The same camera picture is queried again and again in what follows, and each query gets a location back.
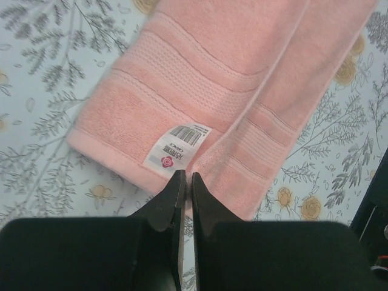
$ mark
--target pink towel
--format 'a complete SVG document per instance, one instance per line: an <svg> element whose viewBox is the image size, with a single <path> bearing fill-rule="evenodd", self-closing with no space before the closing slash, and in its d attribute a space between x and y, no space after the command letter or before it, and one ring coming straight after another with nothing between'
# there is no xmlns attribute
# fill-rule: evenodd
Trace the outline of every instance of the pink towel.
<svg viewBox="0 0 388 291"><path fill-rule="evenodd" d="M155 168L146 162L155 143L204 125L187 171L251 219L376 2L161 0L67 140L157 193L179 147Z"/></svg>

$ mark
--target rose logo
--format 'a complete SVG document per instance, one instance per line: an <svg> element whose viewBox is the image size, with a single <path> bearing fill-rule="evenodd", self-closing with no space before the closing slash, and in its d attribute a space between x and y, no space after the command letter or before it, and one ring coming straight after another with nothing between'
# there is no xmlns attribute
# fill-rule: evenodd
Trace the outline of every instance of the rose logo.
<svg viewBox="0 0 388 291"><path fill-rule="evenodd" d="M172 158L170 156L166 156L162 158L162 166L164 168L172 167L174 165L174 162L172 161Z"/></svg>

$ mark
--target floral pattern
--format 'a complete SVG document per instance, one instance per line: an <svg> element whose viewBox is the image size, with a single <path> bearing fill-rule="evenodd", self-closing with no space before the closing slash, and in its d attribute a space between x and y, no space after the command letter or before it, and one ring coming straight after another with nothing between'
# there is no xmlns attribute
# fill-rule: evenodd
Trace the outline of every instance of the floral pattern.
<svg viewBox="0 0 388 291"><path fill-rule="evenodd" d="M155 3L0 1L0 226L25 216L127 216L149 201L64 137ZM350 224L388 146L387 24L381 1L254 220ZM194 290L188 218L185 235L183 285Z"/></svg>

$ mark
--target folded towel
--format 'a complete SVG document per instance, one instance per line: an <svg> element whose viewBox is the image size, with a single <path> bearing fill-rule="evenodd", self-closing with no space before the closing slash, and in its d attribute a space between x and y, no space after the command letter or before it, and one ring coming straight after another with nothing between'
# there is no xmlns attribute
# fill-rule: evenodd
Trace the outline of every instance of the folded towel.
<svg viewBox="0 0 388 291"><path fill-rule="evenodd" d="M152 166L159 138L211 130L187 170L251 219L376 2L161 0L67 140L157 193L181 158Z"/></svg>

